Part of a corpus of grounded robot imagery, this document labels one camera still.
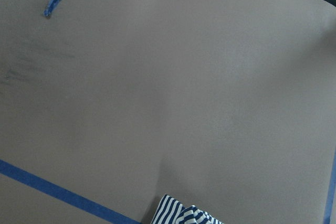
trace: gray surface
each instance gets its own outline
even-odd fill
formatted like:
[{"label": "gray surface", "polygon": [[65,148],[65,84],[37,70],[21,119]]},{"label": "gray surface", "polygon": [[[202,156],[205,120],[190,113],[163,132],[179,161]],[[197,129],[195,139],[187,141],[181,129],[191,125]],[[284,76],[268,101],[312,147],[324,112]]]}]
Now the gray surface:
[{"label": "gray surface", "polygon": [[[336,135],[320,0],[0,5],[0,158],[149,223],[168,193],[226,224],[321,223]],[[0,176],[1,223],[105,223]]]}]

